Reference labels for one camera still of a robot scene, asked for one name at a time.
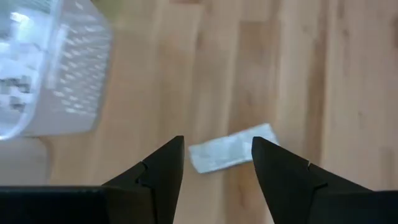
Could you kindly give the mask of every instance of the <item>white plastic basket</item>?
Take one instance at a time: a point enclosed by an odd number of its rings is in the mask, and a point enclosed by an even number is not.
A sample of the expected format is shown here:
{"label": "white plastic basket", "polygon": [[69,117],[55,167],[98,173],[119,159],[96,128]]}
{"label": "white plastic basket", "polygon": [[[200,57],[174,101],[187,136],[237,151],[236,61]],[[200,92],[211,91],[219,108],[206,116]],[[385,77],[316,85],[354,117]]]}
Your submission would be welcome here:
{"label": "white plastic basket", "polygon": [[90,130],[112,39],[90,0],[1,0],[0,140]]}

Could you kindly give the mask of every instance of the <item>plastic container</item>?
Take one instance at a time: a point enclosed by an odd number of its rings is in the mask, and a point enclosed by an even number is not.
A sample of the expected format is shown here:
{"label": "plastic container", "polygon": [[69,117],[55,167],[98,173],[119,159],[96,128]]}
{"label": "plastic container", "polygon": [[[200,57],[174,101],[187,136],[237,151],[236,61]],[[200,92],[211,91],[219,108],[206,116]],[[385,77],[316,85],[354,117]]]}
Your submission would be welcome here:
{"label": "plastic container", "polygon": [[89,131],[112,39],[90,0],[2,0],[0,140]]}

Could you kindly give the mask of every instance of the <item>white paper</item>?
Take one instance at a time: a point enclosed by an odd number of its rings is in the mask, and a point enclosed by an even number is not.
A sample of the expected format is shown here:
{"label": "white paper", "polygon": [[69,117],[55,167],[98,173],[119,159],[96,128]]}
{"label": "white paper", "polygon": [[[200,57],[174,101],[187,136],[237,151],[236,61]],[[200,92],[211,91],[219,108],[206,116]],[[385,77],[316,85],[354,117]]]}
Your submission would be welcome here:
{"label": "white paper", "polygon": [[262,124],[230,136],[190,146],[191,162],[202,174],[252,161],[251,144],[256,136],[278,144],[270,124]]}

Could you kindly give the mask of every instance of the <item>crumpled paper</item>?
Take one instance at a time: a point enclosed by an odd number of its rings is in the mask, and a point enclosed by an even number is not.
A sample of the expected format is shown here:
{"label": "crumpled paper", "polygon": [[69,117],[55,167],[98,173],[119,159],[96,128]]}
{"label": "crumpled paper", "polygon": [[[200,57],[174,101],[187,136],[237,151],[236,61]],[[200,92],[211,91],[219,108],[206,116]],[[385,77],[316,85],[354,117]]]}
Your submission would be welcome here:
{"label": "crumpled paper", "polygon": [[279,144],[270,124],[262,124],[189,147],[191,162],[203,174],[252,161],[251,144],[253,137]]}

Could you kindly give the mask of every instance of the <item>wooden floor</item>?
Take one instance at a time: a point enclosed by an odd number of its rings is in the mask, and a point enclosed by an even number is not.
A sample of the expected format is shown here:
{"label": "wooden floor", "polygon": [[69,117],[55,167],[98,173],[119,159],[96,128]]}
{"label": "wooden floor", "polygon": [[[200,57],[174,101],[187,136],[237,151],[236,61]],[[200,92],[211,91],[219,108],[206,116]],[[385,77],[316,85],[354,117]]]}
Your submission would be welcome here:
{"label": "wooden floor", "polygon": [[[269,122],[312,162],[398,187],[398,1],[96,3],[115,28],[106,101],[92,133],[46,138],[52,184],[101,184],[175,135]],[[187,156],[184,172],[175,223],[271,223],[252,164],[201,175]]]}

